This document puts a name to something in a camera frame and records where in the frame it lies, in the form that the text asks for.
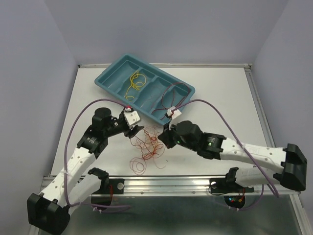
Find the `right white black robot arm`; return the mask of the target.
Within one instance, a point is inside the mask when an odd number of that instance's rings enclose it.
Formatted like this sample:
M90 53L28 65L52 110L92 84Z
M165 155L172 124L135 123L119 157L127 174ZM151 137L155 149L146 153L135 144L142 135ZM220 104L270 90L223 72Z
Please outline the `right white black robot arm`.
M222 185L230 191L253 185L306 190L307 159L296 144L271 148L241 143L223 135L203 132L188 120L176 125L165 124L158 139L168 149L179 145L205 159L252 164L252 168L233 167L228 171Z

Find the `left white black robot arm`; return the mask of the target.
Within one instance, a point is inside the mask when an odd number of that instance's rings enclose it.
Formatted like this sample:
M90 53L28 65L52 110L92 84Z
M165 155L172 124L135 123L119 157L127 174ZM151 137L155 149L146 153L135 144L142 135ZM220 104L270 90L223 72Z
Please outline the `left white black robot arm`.
M29 196L28 222L51 235L60 235L86 198L109 187L108 173L99 168L92 168L83 180L80 177L107 147L110 137L122 133L131 139L142 130L139 122L138 112L131 107L124 108L117 118L108 108L96 109L72 156L64 157L62 170L39 194Z

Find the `teal plastic compartment tray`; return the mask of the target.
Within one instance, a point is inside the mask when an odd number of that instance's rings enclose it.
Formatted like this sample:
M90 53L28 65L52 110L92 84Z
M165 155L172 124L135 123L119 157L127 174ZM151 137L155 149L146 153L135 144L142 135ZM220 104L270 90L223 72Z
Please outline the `teal plastic compartment tray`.
M191 99L195 88L134 55L109 65L95 84L160 125L169 121L167 109Z

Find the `aluminium front mounting rail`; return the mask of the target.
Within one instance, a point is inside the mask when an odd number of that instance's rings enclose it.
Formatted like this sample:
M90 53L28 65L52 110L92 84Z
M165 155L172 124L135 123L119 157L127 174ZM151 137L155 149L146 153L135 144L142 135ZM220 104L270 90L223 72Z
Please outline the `aluminium front mounting rail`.
M63 200L68 196L70 203L79 197L83 201L89 196L108 196L108 187L101 189L101 180L95 175L79 179L64 180L64 174L44 180L44 196L49 199ZM153 196L210 196L209 187L221 179L219 175L205 176L109 176L107 183L113 186L117 197Z

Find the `aluminium table edge frame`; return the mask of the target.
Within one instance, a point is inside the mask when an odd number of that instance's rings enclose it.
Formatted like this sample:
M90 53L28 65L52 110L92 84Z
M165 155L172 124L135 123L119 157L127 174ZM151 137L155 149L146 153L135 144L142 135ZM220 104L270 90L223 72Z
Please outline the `aluminium table edge frame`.
M204 132L232 137L214 109L201 102L205 100L221 112L242 142L275 146L248 69L167 66L161 70L195 88L196 102L185 106L180 120L190 120Z

